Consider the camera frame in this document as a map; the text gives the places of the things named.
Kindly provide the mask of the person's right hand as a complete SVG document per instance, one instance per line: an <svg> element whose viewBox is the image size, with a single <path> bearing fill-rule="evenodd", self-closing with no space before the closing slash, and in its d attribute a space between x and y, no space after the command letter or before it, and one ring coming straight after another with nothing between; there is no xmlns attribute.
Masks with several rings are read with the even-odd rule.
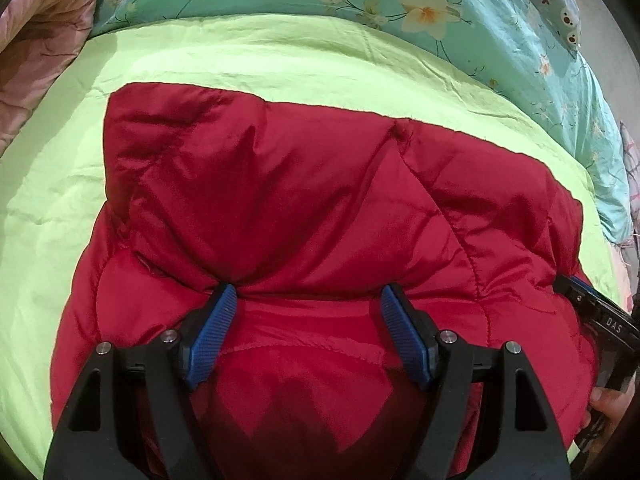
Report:
<svg viewBox="0 0 640 480"><path fill-rule="evenodd" d="M629 384L625 391L603 387L594 387L590 393L589 408L605 417L604 432L612 434L623 419L627 408L634 397L634 384Z"/></svg>

